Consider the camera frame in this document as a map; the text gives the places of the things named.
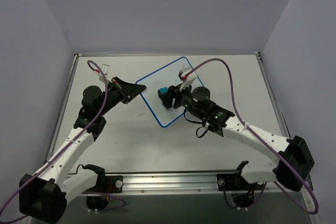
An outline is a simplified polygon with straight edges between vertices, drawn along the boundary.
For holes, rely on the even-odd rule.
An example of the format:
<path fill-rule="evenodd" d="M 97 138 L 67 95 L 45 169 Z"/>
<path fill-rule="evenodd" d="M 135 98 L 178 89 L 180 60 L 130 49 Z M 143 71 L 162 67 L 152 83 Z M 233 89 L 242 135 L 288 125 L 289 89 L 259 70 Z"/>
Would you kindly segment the blue bone-shaped eraser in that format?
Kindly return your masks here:
<path fill-rule="evenodd" d="M 168 92 L 168 88 L 167 87 L 163 87 L 163 88 L 159 88 L 158 89 L 158 94 L 167 94 L 167 92 Z"/>

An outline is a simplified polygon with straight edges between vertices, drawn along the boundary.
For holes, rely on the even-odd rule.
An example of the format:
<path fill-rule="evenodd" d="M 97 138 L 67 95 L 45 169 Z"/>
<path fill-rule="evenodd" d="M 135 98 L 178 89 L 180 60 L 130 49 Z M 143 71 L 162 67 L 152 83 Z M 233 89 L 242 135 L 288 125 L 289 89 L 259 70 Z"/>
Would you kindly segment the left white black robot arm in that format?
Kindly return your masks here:
<path fill-rule="evenodd" d="M 19 211 L 47 223 L 57 223 L 68 203 L 89 191 L 101 193 L 107 186 L 105 170 L 85 165 L 77 174 L 68 173 L 79 157 L 102 133 L 103 117 L 118 103 L 128 104 L 146 86 L 114 77 L 105 85 L 89 86 L 83 91 L 82 107 L 68 137 L 54 155 L 34 175 L 24 175 L 19 182 Z"/>

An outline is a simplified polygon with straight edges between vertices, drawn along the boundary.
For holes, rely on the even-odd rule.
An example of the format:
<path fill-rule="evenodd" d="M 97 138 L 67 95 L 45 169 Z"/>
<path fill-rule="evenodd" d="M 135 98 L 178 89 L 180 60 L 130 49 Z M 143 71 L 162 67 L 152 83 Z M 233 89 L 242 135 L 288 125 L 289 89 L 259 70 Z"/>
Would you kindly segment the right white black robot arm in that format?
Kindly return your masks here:
<path fill-rule="evenodd" d="M 195 124 L 205 132 L 239 141 L 268 157 L 265 163 L 242 161 L 233 175 L 236 187 L 244 189 L 250 184 L 273 182 L 292 191 L 302 189 L 303 181 L 314 166 L 303 138 L 279 136 L 244 122 L 238 115 L 211 101 L 206 87 L 181 90 L 180 86 L 170 86 L 157 92 L 166 109 L 184 108 L 197 118 Z"/>

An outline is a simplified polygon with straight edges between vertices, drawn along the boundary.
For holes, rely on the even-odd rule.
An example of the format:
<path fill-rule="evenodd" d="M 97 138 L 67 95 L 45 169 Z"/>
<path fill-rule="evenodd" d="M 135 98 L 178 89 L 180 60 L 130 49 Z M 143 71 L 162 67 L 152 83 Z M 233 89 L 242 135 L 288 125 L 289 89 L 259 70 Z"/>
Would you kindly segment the blue framed whiteboard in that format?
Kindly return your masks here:
<path fill-rule="evenodd" d="M 136 84 L 146 86 L 141 97 L 160 127 L 168 127 L 183 115 L 184 105 L 174 107 L 175 94 L 182 84 L 179 73 L 191 68 L 190 61 L 182 56 L 136 81 Z"/>

